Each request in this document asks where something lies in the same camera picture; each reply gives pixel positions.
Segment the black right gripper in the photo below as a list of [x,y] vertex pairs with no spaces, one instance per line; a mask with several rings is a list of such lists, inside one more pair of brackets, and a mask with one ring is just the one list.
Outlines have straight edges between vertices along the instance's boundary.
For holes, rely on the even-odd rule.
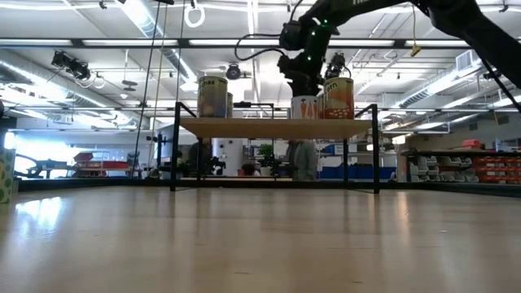
[[305,52],[290,58],[286,55],[278,59],[278,69],[287,79],[293,97],[302,95],[317,96],[322,88],[322,66],[324,57],[320,55],[309,55]]

